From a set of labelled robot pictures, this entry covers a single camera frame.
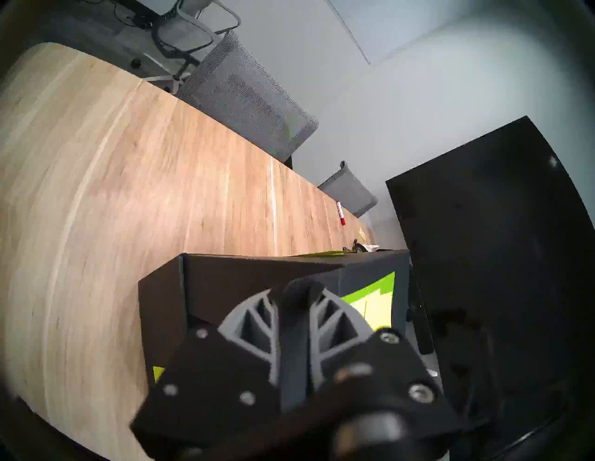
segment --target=small object on table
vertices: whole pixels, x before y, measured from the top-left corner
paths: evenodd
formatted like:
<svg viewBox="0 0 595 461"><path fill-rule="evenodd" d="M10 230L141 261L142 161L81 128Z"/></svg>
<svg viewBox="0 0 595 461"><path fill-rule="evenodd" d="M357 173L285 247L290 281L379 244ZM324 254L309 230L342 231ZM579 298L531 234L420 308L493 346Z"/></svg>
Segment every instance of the small object on table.
<svg viewBox="0 0 595 461"><path fill-rule="evenodd" d="M358 239L355 239L353 241L353 247L351 248L351 250L344 246L343 251L346 253L369 253L369 250L366 248L366 245L358 243Z"/></svg>
<svg viewBox="0 0 595 461"><path fill-rule="evenodd" d="M339 210L339 218L341 219L341 224L345 225L345 216L343 215L343 207L341 206L341 202L337 202L337 209Z"/></svg>
<svg viewBox="0 0 595 461"><path fill-rule="evenodd" d="M369 253L373 253L373 252L375 252L376 250L378 250L378 248L380 248L380 245L364 245L364 244L363 244L362 246L363 246L364 248L366 248L366 250L367 250Z"/></svg>

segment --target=yellow sticker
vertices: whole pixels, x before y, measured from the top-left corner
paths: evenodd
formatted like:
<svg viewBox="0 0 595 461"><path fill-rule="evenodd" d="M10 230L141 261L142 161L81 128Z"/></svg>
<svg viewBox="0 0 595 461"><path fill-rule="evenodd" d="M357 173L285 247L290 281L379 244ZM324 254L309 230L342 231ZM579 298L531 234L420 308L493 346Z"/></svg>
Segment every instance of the yellow sticker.
<svg viewBox="0 0 595 461"><path fill-rule="evenodd" d="M380 289L373 291L365 297L366 311L364 318L372 330L390 328L390 315L392 312L393 293L380 294Z"/></svg>
<svg viewBox="0 0 595 461"><path fill-rule="evenodd" d="M155 382L159 381L159 378L161 378L161 375L163 374L164 371L165 371L165 368L163 368L162 366L154 366L153 367L153 376L155 377Z"/></svg>

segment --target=gray mesh chair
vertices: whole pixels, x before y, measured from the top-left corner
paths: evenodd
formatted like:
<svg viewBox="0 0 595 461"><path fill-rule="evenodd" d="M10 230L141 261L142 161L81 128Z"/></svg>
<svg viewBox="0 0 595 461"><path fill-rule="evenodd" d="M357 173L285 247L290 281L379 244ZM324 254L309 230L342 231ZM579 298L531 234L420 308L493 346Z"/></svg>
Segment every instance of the gray mesh chair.
<svg viewBox="0 0 595 461"><path fill-rule="evenodd" d="M235 131L280 162L318 128L233 32L205 57L176 97Z"/></svg>
<svg viewBox="0 0 595 461"><path fill-rule="evenodd" d="M359 218L378 203L376 196L364 187L347 167L341 162L341 169L318 188L341 206L348 209L353 216Z"/></svg>

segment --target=wooden table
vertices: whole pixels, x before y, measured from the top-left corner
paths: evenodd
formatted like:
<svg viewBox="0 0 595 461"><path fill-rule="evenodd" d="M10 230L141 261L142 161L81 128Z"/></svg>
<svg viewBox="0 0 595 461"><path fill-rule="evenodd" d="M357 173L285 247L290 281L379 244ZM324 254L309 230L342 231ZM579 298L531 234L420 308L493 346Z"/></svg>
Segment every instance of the wooden table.
<svg viewBox="0 0 595 461"><path fill-rule="evenodd" d="M351 247L361 226L184 102L56 44L0 87L0 331L5 378L54 427L145 459L137 282L180 252L287 256Z"/></svg>

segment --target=floor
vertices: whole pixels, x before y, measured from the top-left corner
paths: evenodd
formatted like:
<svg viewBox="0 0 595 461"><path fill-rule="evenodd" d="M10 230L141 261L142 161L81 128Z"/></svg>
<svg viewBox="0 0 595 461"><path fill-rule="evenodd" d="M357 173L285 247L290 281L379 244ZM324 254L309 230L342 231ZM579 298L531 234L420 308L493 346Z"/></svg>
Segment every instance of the floor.
<svg viewBox="0 0 595 461"><path fill-rule="evenodd" d="M157 59L168 70L176 72L183 61L165 59L151 39L151 31L130 26L133 13L110 0L62 0L40 23L27 41L55 42L78 49L114 64L138 77L165 75ZM133 59L140 67L133 68Z"/></svg>

